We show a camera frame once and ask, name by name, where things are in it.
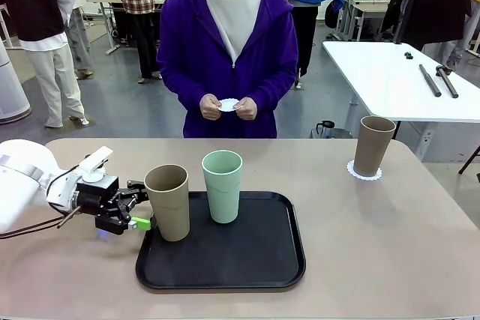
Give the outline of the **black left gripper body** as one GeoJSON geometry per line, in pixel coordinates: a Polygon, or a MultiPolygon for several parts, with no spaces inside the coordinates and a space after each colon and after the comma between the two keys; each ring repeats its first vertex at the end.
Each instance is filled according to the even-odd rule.
{"type": "Polygon", "coordinates": [[[81,214],[94,217],[97,229],[114,235],[122,235],[128,228],[130,215],[119,203],[119,178],[105,175],[100,181],[88,183],[80,180],[76,184],[78,196],[76,206],[81,214]]]}

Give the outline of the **person's right hand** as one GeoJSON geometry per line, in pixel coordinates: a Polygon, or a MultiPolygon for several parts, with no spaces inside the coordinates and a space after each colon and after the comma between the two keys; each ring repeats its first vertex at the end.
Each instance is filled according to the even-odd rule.
{"type": "Polygon", "coordinates": [[[205,94],[199,103],[199,107],[206,120],[216,121],[221,116],[221,103],[213,94],[205,94]]]}

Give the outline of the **person's left hand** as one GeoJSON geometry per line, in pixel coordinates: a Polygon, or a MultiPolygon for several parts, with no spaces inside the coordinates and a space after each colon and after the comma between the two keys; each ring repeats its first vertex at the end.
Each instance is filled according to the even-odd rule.
{"type": "Polygon", "coordinates": [[[235,113],[244,121],[252,121],[257,116],[257,104],[250,97],[242,98],[235,106],[235,113]]]}

